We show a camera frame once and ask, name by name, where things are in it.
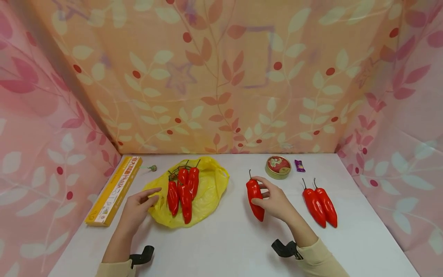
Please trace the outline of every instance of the black wrist strap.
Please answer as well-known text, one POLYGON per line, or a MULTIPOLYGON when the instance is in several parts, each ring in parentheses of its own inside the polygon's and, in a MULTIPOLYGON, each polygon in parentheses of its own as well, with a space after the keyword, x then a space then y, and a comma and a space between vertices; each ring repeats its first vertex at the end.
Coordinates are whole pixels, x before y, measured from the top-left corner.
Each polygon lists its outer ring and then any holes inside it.
POLYGON ((129 259, 132 260, 131 268, 134 268, 135 265, 142 265, 149 262, 152 259, 153 254, 154 254, 154 247, 146 245, 143 249, 142 254, 129 255, 129 259))
POLYGON ((300 255, 297 250, 297 244, 294 241, 290 241, 287 245, 284 245, 279 239, 276 239, 271 247, 280 257, 288 258, 295 256, 297 260, 303 260, 302 255, 300 255))

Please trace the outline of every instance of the hand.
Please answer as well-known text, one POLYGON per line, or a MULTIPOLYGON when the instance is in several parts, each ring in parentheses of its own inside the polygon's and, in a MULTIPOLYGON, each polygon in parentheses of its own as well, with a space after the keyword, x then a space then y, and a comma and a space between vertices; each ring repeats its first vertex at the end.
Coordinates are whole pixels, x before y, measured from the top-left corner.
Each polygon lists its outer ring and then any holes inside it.
POLYGON ((252 179, 261 182, 261 189, 268 190, 262 193, 264 199, 253 198, 251 200, 252 204, 262 207, 270 215, 283 220, 285 223, 289 223, 295 215, 298 215, 281 188, 263 177, 254 176, 252 179))
POLYGON ((138 227, 146 218, 148 209, 159 200, 158 195, 149 196, 160 190, 161 188, 157 187, 129 196, 124 205, 116 232, 119 231, 131 236, 135 235, 138 227))

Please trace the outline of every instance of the person's right hand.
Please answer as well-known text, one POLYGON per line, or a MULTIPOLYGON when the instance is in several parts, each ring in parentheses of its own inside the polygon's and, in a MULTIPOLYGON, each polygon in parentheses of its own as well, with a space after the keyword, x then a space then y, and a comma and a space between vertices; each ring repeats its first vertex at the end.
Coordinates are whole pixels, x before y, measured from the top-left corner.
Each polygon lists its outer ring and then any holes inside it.
POLYGON ((283 190, 273 183, 269 182, 266 178, 254 176, 252 179, 261 182, 260 188, 267 189, 267 192, 263 192, 264 199, 253 198, 252 204, 262 207, 273 217, 283 220, 288 223, 297 214, 294 206, 289 202, 288 198, 284 194, 283 190))

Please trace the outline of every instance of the orange floral fabric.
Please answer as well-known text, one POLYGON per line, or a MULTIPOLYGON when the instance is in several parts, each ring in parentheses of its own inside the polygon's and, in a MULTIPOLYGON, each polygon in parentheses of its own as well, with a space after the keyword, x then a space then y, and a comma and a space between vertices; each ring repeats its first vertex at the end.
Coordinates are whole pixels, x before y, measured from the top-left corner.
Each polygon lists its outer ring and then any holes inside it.
POLYGON ((400 1, 34 5, 121 153, 333 152, 400 1))

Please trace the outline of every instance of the red chili pepper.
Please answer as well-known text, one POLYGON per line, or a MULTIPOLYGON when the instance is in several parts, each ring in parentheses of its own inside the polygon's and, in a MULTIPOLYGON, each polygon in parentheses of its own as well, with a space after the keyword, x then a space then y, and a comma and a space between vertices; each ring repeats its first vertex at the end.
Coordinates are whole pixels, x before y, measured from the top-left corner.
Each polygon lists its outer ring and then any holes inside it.
POLYGON ((175 181, 169 181, 168 191, 167 191, 167 203, 172 216, 177 215, 179 211, 179 195, 178 195, 177 184, 175 181))
POLYGON ((322 189, 321 187, 317 187, 317 185, 315 184, 315 178, 314 178, 314 186, 315 186, 315 194, 320 200, 320 204, 322 205, 322 208, 325 212, 326 221, 329 222, 329 224, 332 225, 334 228, 337 228, 338 226, 337 212, 335 211, 331 199, 329 198, 328 194, 324 189, 322 189))
POLYGON ((179 175, 178 175, 177 179, 179 179, 179 181, 183 185, 187 185, 188 184, 188 177, 189 177, 189 172, 188 172, 188 169, 186 167, 179 170, 179 175))
POLYGON ((192 194, 189 188, 181 183, 180 180, 178 190, 180 203, 182 204, 183 219, 185 220, 185 224, 188 224, 192 219, 192 194))
POLYGON ((303 199, 306 203, 306 207, 309 211, 309 213, 312 215, 314 220, 323 228, 326 228, 326 216, 323 213, 322 205, 320 203, 320 200, 318 199, 316 193, 311 188, 306 188, 306 183, 304 182, 304 179, 302 178, 304 183, 304 190, 303 190, 303 199))
POLYGON ((246 189, 248 191, 248 199, 249 204, 251 205, 251 210, 254 216, 260 221, 263 222, 264 218, 264 209, 260 206, 252 204, 253 198, 263 199, 263 195, 261 195, 260 186, 256 180, 253 180, 251 177, 251 170, 249 170, 250 180, 246 183, 246 189))
POLYGON ((188 177, 188 188, 189 191, 192 194, 192 200, 197 196, 197 190, 198 190, 198 181, 199 181, 199 172, 200 170, 197 168, 198 164, 200 163, 200 160, 198 160, 197 165, 189 170, 189 177, 188 177))

